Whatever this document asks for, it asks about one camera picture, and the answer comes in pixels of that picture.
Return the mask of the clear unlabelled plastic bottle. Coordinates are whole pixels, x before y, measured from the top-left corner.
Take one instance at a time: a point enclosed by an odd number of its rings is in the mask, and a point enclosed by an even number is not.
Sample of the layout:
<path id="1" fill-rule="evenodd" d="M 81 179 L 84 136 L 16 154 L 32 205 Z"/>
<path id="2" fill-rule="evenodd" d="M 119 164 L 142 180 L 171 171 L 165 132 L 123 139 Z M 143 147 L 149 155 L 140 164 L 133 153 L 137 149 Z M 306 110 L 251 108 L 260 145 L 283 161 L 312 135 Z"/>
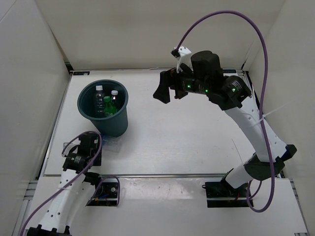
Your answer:
<path id="1" fill-rule="evenodd" d="M 95 116 L 97 118 L 103 118 L 105 117 L 104 109 L 104 98 L 105 94 L 103 91 L 103 86 L 102 85 L 97 85 L 95 87 L 95 95 L 94 95 L 94 110 L 95 110 Z"/>

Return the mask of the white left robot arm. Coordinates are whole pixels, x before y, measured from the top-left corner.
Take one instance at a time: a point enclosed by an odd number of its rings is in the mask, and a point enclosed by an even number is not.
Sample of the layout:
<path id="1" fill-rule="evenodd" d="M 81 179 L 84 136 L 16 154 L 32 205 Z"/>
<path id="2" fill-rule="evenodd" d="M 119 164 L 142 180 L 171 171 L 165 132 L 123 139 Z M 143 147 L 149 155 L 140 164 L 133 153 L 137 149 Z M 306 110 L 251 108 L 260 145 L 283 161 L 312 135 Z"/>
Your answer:
<path id="1" fill-rule="evenodd" d="M 20 235 L 68 236 L 76 211 L 103 192 L 100 175 L 90 172 L 101 164 L 102 136 L 95 131 L 78 135 L 79 144 L 62 150 L 65 158 L 55 193 L 41 203 L 26 219 Z"/>

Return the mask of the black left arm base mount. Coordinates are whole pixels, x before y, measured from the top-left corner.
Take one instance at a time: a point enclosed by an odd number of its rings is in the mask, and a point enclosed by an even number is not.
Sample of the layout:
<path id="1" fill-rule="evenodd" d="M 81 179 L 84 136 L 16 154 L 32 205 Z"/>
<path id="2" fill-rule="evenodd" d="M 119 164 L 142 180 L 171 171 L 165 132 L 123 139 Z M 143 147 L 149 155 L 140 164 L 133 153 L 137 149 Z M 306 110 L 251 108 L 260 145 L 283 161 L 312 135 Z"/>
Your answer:
<path id="1" fill-rule="evenodd" d="M 116 176 L 105 176 L 95 186 L 86 206 L 117 207 L 120 203 L 121 183 Z"/>

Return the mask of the clear bottle blue Pocari label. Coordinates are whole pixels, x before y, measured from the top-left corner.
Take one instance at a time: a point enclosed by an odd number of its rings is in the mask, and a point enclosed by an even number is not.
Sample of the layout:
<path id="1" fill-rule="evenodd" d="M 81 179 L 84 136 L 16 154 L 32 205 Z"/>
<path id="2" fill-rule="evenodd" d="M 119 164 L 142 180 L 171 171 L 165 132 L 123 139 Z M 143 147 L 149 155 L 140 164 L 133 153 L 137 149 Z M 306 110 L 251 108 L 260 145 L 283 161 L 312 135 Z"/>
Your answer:
<path id="1" fill-rule="evenodd" d="M 119 137 L 102 137 L 102 150 L 111 152 L 120 152 L 122 146 L 121 138 Z"/>

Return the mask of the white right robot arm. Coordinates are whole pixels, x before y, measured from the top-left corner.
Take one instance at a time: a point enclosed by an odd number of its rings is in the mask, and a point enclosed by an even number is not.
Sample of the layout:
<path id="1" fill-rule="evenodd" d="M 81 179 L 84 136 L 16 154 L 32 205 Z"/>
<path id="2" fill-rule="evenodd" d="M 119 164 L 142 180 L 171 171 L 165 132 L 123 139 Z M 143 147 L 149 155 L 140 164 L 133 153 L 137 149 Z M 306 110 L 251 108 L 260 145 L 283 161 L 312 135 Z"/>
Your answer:
<path id="1" fill-rule="evenodd" d="M 257 104 L 244 80 L 236 75 L 224 75 L 219 56 L 211 51 L 192 54 L 181 47 L 171 54 L 177 59 L 177 66 L 160 73 L 159 86 L 153 97 L 167 104 L 171 89 L 175 91 L 176 99 L 189 93 L 207 96 L 237 123 L 255 150 L 248 161 L 222 178 L 222 193 L 231 197 L 246 182 L 270 178 L 269 157 L 272 157 L 274 172 L 278 174 L 297 149 L 295 145 L 285 144 L 267 121 L 259 118 Z"/>

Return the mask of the green plastic soda bottle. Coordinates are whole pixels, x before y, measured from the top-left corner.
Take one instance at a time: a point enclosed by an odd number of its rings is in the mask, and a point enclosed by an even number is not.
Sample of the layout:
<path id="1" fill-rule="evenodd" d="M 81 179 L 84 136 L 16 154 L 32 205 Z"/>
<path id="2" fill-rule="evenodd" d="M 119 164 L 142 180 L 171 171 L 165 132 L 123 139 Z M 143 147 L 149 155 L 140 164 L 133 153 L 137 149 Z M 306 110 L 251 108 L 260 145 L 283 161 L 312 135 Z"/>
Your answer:
<path id="1" fill-rule="evenodd" d="M 117 108 L 113 103 L 110 96 L 105 96 L 103 98 L 104 101 L 104 113 L 106 117 L 112 116 L 117 112 Z"/>

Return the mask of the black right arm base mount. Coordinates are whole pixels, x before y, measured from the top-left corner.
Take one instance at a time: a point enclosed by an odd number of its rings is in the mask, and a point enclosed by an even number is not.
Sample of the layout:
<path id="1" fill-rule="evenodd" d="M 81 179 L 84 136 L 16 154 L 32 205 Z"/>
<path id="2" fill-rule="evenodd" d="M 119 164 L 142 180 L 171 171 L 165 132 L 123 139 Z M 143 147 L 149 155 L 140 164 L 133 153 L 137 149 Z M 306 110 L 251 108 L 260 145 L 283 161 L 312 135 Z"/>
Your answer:
<path id="1" fill-rule="evenodd" d="M 221 182 L 205 182 L 202 188 L 206 191 L 207 208 L 249 207 L 247 203 L 248 184 L 230 191 Z"/>

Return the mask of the clear bottle with blue label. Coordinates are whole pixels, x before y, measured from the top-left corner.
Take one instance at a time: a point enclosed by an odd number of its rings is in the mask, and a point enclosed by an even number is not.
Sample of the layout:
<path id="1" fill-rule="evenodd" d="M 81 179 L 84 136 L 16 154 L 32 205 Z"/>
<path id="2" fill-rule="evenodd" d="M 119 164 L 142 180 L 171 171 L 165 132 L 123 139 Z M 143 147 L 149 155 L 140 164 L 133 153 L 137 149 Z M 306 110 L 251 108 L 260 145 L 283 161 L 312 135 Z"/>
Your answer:
<path id="1" fill-rule="evenodd" d="M 112 90 L 111 91 L 111 101 L 113 104 L 117 104 L 117 98 L 118 98 L 118 91 L 117 90 Z"/>

